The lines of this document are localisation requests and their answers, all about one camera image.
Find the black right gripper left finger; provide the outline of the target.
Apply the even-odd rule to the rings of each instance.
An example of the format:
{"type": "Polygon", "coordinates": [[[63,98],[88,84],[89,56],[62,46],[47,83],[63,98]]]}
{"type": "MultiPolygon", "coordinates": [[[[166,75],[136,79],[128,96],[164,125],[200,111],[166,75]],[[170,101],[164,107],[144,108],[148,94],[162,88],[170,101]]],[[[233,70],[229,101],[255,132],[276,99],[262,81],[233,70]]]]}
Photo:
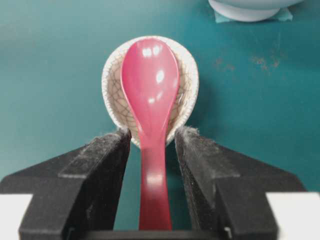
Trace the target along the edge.
{"type": "Polygon", "coordinates": [[[128,129],[118,129],[5,176],[1,239],[69,240],[86,231],[112,230],[131,138],[128,129]]]}

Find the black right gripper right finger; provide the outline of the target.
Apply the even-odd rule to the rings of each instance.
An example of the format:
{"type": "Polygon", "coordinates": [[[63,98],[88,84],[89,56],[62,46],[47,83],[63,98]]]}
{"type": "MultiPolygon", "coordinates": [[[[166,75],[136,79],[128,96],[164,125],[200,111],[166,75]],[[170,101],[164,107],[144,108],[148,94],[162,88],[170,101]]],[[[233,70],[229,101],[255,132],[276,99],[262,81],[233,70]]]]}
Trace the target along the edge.
{"type": "Polygon", "coordinates": [[[174,134],[193,230],[231,240],[274,240],[279,229],[267,193],[305,192],[288,171],[179,127],[174,134]]]}

